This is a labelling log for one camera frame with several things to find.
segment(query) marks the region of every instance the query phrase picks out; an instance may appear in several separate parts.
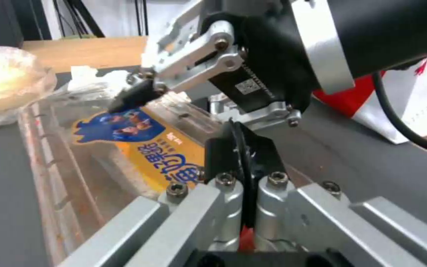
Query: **clear plastic box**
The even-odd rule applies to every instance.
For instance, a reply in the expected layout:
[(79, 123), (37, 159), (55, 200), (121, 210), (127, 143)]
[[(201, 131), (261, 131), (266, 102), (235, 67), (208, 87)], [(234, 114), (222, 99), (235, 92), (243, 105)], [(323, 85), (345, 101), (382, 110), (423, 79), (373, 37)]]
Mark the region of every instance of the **clear plastic box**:
[[(76, 92), (61, 91), (32, 103), (19, 115), (53, 266), (137, 196), (156, 199), (159, 194), (115, 144), (73, 143), (74, 122), (106, 110), (110, 97), (105, 89), (100, 83)], [(145, 109), (201, 146), (221, 127), (212, 115), (174, 93)], [(291, 167), (288, 173), (298, 186), (310, 182)]]

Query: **metal rod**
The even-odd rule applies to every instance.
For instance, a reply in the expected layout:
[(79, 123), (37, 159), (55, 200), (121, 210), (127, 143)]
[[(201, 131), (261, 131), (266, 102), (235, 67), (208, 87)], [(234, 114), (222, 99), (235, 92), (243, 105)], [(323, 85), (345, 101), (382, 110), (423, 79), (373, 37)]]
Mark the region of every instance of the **metal rod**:
[(146, 30), (145, 35), (149, 35), (148, 31), (148, 8), (146, 7), (146, 0), (142, 0), (143, 2), (143, 13), (144, 13), (144, 29)]
[(141, 22), (139, 21), (138, 0), (134, 0), (134, 5), (136, 7), (136, 25), (138, 26), (138, 36), (141, 36)]

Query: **barcode label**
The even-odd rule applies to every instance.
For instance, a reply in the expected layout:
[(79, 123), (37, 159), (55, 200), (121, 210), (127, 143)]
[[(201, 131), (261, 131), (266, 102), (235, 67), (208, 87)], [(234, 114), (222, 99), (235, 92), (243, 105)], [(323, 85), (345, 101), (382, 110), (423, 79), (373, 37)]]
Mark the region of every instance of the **barcode label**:
[(247, 95), (248, 93), (252, 93), (256, 90), (261, 89), (261, 87), (258, 85), (258, 83), (253, 81), (253, 79), (248, 79), (244, 82), (241, 82), (241, 83), (235, 85), (235, 87), (238, 89), (238, 91), (240, 91), (244, 95)]

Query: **robotic arm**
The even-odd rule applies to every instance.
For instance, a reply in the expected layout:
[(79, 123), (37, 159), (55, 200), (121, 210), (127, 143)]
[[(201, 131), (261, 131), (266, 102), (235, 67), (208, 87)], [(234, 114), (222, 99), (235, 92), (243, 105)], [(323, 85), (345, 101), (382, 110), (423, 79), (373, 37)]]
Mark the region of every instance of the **robotic arm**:
[[(198, 36), (186, 32), (196, 17)], [(314, 89), (426, 56), (427, 0), (189, 2), (149, 38), (110, 111), (210, 81), (245, 114), (206, 142), (195, 189), (135, 199), (61, 266), (427, 266), (427, 225), (381, 197), (350, 204), (333, 182), (295, 188), (274, 143), (251, 131), (294, 126)], [(236, 252), (243, 227), (257, 253)]]
[(313, 90), (336, 93), (426, 56), (427, 0), (193, 0), (149, 38), (141, 72), (110, 110), (210, 81), (246, 113), (238, 121), (291, 124)]

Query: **bolt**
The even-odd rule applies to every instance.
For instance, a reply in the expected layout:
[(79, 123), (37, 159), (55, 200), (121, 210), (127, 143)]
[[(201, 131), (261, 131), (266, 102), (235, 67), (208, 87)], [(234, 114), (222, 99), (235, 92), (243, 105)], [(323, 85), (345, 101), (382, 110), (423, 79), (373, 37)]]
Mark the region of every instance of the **bolt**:
[(333, 181), (323, 181), (322, 187), (329, 192), (334, 198), (340, 200), (340, 196), (342, 195), (342, 190), (340, 186)]
[(183, 199), (188, 193), (187, 185), (179, 182), (171, 182), (166, 188), (166, 195), (176, 199)]
[(286, 188), (289, 177), (282, 171), (275, 171), (268, 175), (268, 184), (278, 188)]
[(233, 177), (232, 174), (229, 174), (227, 172), (222, 172), (215, 176), (215, 183), (217, 183), (217, 185), (232, 186), (235, 184), (235, 181), (235, 177)]
[(157, 83), (156, 86), (154, 86), (154, 91), (161, 96), (167, 93), (169, 88), (164, 83)]
[(198, 181), (200, 181), (200, 182), (205, 181), (205, 169), (204, 169), (204, 167), (202, 167), (202, 166), (197, 167), (195, 174), (197, 175)]
[(219, 38), (215, 40), (215, 49), (217, 51), (224, 51), (228, 47), (228, 40), (225, 38)]
[(293, 119), (293, 118), (291, 118), (291, 119), (288, 119), (288, 126), (289, 127), (298, 127), (298, 125), (299, 125), (299, 120), (298, 119)]

